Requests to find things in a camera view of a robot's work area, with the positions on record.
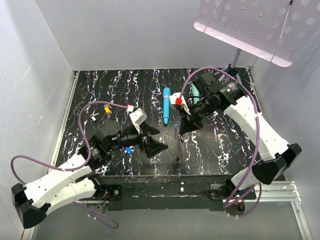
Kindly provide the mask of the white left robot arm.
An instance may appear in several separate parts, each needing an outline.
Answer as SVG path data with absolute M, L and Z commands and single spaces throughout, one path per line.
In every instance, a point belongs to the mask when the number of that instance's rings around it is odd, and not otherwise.
M 112 153 L 138 146 L 148 158 L 168 149 L 153 138 L 160 131 L 143 122 L 121 130 L 116 120 L 106 121 L 69 160 L 33 182 L 17 183 L 11 188 L 12 202 L 24 229 L 41 223 L 51 212 L 82 199 L 106 202 L 121 199 L 120 184 L 105 183 L 93 172 L 112 159 Z

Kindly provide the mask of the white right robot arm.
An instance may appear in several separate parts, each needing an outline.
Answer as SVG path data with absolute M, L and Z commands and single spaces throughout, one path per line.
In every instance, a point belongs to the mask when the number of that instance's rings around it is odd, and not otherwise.
M 205 117 L 224 112 L 254 143 L 254 155 L 261 157 L 261 162 L 238 171 L 216 190 L 219 197 L 228 195 L 237 199 L 253 185 L 271 184 L 301 154 L 299 144 L 290 144 L 269 125 L 259 113 L 255 99 L 236 79 L 222 83 L 211 72 L 205 72 L 193 81 L 193 85 L 200 94 L 196 103 L 189 103 L 183 93 L 170 96 L 170 104 L 181 116 L 179 134 L 201 130 Z

